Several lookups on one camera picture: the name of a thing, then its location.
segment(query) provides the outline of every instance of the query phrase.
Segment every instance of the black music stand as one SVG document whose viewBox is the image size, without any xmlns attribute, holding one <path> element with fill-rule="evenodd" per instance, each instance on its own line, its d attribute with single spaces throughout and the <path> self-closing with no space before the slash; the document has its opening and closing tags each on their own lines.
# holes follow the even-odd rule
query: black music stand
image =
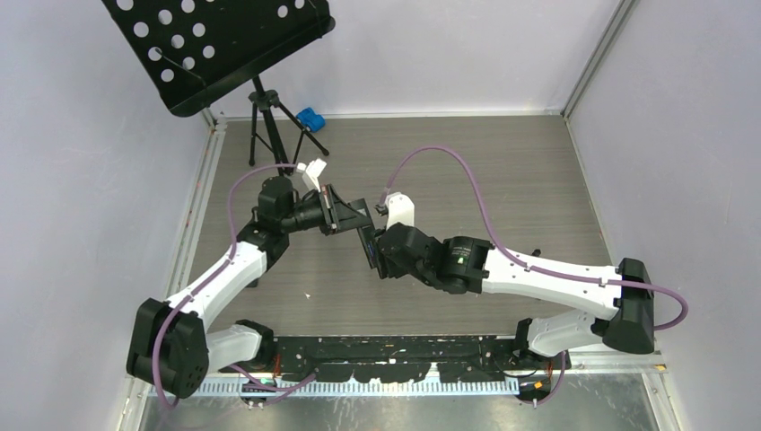
<svg viewBox="0 0 761 431">
<path fill-rule="evenodd" d="M 250 163 L 254 161 L 257 110 L 264 117 L 271 145 L 268 148 L 276 162 L 289 163 L 272 107 L 281 109 L 302 130 L 296 156 L 304 136 L 328 155 L 328 150 L 284 108 L 277 93 L 264 91 L 258 78 L 333 30 L 336 21 L 330 16 L 327 0 L 101 1 L 172 114 L 194 115 L 252 80 L 256 91 L 249 97 L 254 112 Z"/>
</svg>

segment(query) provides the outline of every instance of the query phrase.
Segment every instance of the white bracket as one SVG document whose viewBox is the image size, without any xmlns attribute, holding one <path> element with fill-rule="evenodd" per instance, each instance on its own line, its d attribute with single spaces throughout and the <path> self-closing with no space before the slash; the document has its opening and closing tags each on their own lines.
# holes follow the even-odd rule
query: white bracket
<svg viewBox="0 0 761 431">
<path fill-rule="evenodd" d="M 592 333 L 595 317 L 588 312 L 574 310 L 549 319 L 533 319 L 529 326 L 529 349 L 545 357 L 554 357 L 569 348 L 600 343 L 600 336 Z"/>
<path fill-rule="evenodd" d="M 257 355 L 261 335 L 255 330 L 242 325 L 232 325 L 206 335 L 206 348 L 209 350 L 209 373 L 215 373 L 227 365 L 240 361 L 249 361 Z"/>
<path fill-rule="evenodd" d="M 415 204 L 407 195 L 399 192 L 388 195 L 386 197 L 386 208 L 389 210 L 386 229 L 397 223 L 415 226 Z"/>
<path fill-rule="evenodd" d="M 309 190 L 319 190 L 319 176 L 328 163 L 322 159 L 313 160 L 310 164 L 299 163 L 296 171 L 302 174 L 304 184 Z"/>
</svg>

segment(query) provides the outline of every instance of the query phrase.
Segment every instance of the tripod leg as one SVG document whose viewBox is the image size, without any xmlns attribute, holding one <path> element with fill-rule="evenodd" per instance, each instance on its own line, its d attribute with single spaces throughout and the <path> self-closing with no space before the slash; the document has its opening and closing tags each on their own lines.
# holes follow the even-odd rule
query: tripod leg
<svg viewBox="0 0 761 431">
<path fill-rule="evenodd" d="M 269 144 L 272 146 L 272 154 L 275 156 L 275 163 L 289 163 L 288 154 L 285 153 L 283 141 L 280 139 L 280 133 L 277 132 L 277 124 L 275 123 L 275 118 L 272 116 L 272 110 L 263 110 L 262 117 L 264 117 L 264 125 L 267 127 Z M 279 168 L 278 172 L 280 172 L 281 175 L 290 175 L 293 173 L 293 168 Z"/>
<path fill-rule="evenodd" d="M 312 143 L 314 143 L 315 146 L 319 148 L 319 150 L 322 152 L 322 155 L 330 155 L 330 151 L 317 140 L 314 135 L 307 130 L 307 128 L 296 118 L 293 116 L 293 114 L 283 105 L 283 103 L 280 103 L 277 105 L 277 108 L 280 108 L 282 112 L 285 112 L 285 115 L 288 116 L 289 119 L 295 124 L 299 129 L 302 130 L 302 134 L 306 135 Z"/>
<path fill-rule="evenodd" d="M 296 164 L 296 161 L 299 160 L 299 152 L 302 150 L 302 142 L 304 142 L 304 130 L 302 130 L 302 135 L 299 136 L 299 144 L 296 146 L 296 153 L 293 154 L 293 164 Z"/>
<path fill-rule="evenodd" d="M 257 133 L 257 139 L 259 140 L 259 142 L 262 143 L 263 146 L 265 146 L 267 148 L 267 150 L 269 150 L 270 153 L 272 153 L 272 147 L 269 146 L 267 141 L 265 141 L 264 138 L 261 137 L 261 135 L 259 133 Z"/>
<path fill-rule="evenodd" d="M 257 104 L 255 102 L 251 103 L 251 106 L 253 109 L 251 110 L 251 152 L 249 154 L 249 166 L 253 166 L 256 162 L 256 159 L 254 158 L 254 150 L 257 146 Z"/>
</svg>

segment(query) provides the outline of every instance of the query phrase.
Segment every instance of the blue object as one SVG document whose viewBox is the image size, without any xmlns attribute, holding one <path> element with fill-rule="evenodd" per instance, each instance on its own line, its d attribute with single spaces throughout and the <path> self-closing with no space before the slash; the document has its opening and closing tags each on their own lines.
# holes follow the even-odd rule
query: blue object
<svg viewBox="0 0 761 431">
<path fill-rule="evenodd" d="M 325 118 L 315 113 L 312 108 L 307 108 L 298 114 L 296 118 L 309 130 L 310 132 L 316 132 L 325 127 Z"/>
</svg>

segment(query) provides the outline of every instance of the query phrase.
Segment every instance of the gray floor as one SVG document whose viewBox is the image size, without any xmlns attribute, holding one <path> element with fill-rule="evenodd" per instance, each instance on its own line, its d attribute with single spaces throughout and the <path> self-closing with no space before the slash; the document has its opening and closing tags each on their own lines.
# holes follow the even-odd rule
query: gray floor
<svg viewBox="0 0 761 431">
<path fill-rule="evenodd" d="M 193 278 L 229 245 L 224 205 L 230 186 L 249 169 L 249 127 L 249 122 L 227 127 Z M 292 154 L 297 129 L 280 122 L 280 130 Z M 331 151 L 321 180 L 332 183 L 345 200 L 364 197 L 374 204 L 408 151 L 447 145 L 472 167 L 509 247 L 540 248 L 543 257 L 574 263 L 609 263 L 559 117 L 332 119 L 317 136 Z M 271 163 L 272 155 L 259 149 L 258 165 Z M 317 156 L 317 149 L 306 145 L 300 159 Z M 234 201 L 238 228 L 248 220 L 267 176 L 240 188 Z M 448 155 L 420 154 L 396 185 L 415 202 L 415 224 L 427 234 L 487 238 L 466 177 Z M 242 292 L 213 329 L 245 318 L 281 335 L 512 334 L 521 319 L 562 311 L 557 304 L 513 295 L 447 295 L 411 277 L 381 281 L 367 267 L 356 233 L 326 238 L 307 232 L 292 235 L 291 248 L 259 287 Z"/>
</svg>

